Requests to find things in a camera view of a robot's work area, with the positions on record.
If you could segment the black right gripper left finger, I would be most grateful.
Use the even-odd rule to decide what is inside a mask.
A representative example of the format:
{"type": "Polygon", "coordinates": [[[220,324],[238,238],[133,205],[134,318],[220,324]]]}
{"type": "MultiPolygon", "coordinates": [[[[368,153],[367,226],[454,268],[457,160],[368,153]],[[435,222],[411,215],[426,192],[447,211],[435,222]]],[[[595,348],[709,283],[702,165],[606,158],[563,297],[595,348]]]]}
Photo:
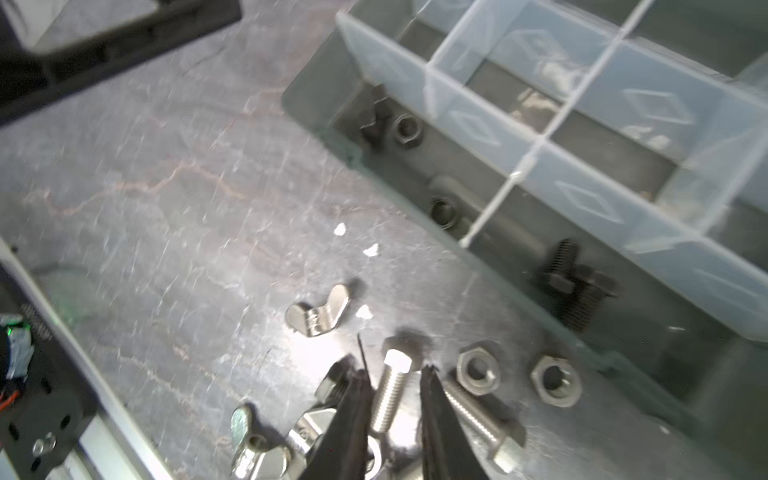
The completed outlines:
{"type": "Polygon", "coordinates": [[[365,368],[351,355],[351,379],[342,400],[333,406],[336,415],[306,461],[302,479],[363,479],[368,463],[368,437],[373,389],[365,368]]]}

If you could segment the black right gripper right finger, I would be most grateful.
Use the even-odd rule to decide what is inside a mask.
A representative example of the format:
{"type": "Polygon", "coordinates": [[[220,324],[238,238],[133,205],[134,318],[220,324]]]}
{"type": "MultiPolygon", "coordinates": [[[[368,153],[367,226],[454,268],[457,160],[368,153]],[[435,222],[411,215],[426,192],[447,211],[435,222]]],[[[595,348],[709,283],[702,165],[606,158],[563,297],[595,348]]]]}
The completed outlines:
{"type": "Polygon", "coordinates": [[[420,403],[423,478],[488,479],[433,365],[421,370],[420,403]]]}

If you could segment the black hex bolt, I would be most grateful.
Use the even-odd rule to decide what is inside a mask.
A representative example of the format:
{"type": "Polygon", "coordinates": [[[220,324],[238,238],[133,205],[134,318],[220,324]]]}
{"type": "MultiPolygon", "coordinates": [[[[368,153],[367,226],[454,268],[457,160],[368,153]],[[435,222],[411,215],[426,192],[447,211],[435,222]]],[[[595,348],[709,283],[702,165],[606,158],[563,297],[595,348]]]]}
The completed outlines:
{"type": "Polygon", "coordinates": [[[600,304],[619,294],[619,282],[588,265],[576,265],[571,278],[573,292],[561,303],[557,318],[574,333],[582,333],[590,324],[600,304]]]}
{"type": "Polygon", "coordinates": [[[562,239],[552,251],[548,262],[539,274],[540,285],[559,295],[570,295],[575,283],[571,272],[580,254],[580,246],[570,238],[562,239]]]}

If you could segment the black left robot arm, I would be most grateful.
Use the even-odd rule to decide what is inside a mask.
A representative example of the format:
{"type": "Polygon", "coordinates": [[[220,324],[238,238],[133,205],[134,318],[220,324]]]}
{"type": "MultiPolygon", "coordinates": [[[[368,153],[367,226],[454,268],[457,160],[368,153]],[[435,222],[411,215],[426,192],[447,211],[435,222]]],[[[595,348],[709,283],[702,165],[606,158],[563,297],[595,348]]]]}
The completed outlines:
{"type": "Polygon", "coordinates": [[[56,48],[35,52],[15,1],[1,3],[1,124],[90,88],[242,18],[238,1],[160,1],[151,13],[56,48]]]}

